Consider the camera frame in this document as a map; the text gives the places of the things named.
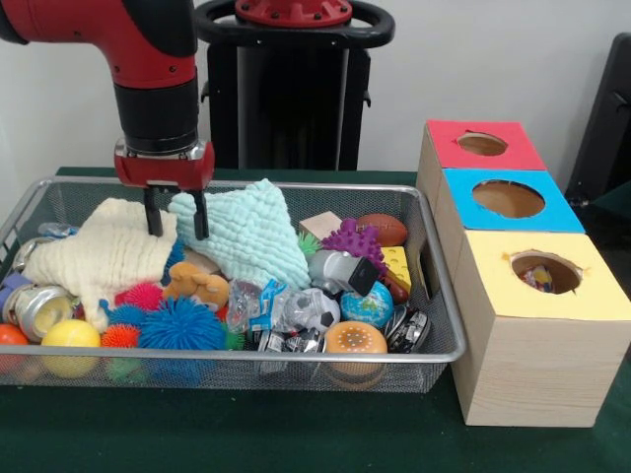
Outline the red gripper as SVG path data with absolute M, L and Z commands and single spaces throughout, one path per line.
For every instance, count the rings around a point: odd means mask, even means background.
M 150 186 L 176 187 L 193 190 L 193 216 L 197 240 L 209 237 L 207 202 L 203 189 L 210 182 L 215 153 L 211 142 L 198 141 L 181 153 L 151 156 L 132 151 L 124 140 L 114 147 L 114 167 L 119 180 L 127 186 L 143 189 L 143 202 L 149 234 L 161 236 L 163 225 L 160 209 L 156 206 L 154 189 Z

